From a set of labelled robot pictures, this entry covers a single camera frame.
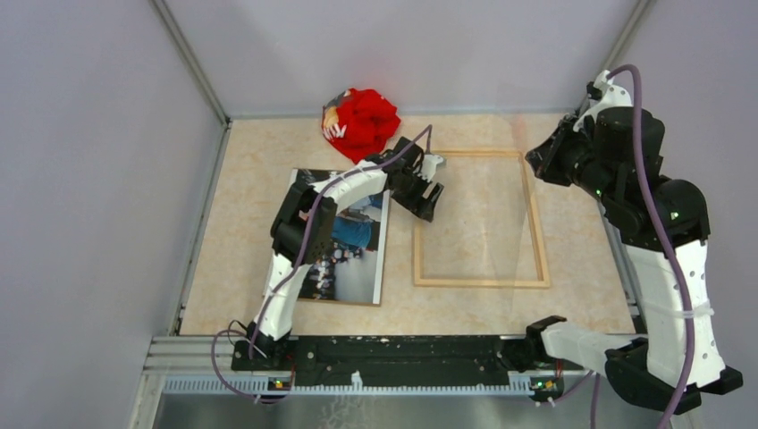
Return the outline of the brown cardboard backing board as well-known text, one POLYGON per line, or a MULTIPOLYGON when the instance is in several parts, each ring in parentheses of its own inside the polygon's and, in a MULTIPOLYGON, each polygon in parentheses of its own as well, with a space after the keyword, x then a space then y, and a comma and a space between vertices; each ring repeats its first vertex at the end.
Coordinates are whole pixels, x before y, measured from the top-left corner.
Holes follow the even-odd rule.
POLYGON ((348 185, 334 182, 340 176, 335 170, 292 171, 271 230, 265 293, 380 305, 390 193, 371 188, 338 198, 348 185))

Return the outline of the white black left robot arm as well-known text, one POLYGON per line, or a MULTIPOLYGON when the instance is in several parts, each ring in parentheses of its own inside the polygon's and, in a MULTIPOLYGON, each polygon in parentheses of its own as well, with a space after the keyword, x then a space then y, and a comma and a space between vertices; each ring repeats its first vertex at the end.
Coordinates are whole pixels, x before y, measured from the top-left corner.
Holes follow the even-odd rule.
POLYGON ((248 325, 243 357, 270 370, 285 361, 284 342, 302 282, 324 255, 339 212, 387 192, 416 218, 431 222, 444 189, 434 176, 444 163, 443 156, 401 138, 395 147, 367 156, 330 180, 291 184, 270 229, 273 262, 263 303, 248 325))

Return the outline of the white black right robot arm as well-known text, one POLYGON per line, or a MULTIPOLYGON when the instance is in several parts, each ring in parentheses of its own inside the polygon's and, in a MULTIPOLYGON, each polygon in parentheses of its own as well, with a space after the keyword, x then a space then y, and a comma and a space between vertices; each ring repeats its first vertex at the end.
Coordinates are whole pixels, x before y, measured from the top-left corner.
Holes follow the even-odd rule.
POLYGON ((550 316, 530 324, 526 361, 547 368, 557 359, 607 379, 627 403, 675 413, 697 408, 705 393, 742 387, 743 375, 721 357, 712 330, 705 265, 710 224, 703 193, 691 182, 661 174, 662 121, 642 114, 644 202, 634 158, 633 111, 610 107, 598 114, 563 117, 526 159, 542 181, 575 185, 595 198, 620 236, 640 292, 646 333, 624 338, 593 332, 550 316))

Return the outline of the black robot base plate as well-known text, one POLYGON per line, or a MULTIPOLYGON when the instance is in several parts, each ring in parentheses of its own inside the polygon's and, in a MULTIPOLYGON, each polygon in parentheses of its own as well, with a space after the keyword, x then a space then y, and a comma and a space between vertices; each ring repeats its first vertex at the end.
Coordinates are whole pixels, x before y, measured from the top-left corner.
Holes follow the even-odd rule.
POLYGON ((235 371, 304 370, 336 364, 473 364, 510 371, 553 370, 564 363, 539 352, 523 336, 512 335, 301 335, 276 342, 265 356, 237 341, 235 371))

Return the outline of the printed colour photo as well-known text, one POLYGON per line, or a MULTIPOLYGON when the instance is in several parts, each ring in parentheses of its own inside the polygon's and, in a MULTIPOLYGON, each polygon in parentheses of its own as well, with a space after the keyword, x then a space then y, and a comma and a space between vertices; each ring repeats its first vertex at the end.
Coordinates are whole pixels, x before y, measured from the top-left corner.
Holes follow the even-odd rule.
POLYGON ((369 195, 340 212, 324 254, 308 268, 301 299, 381 303, 389 196, 369 195))

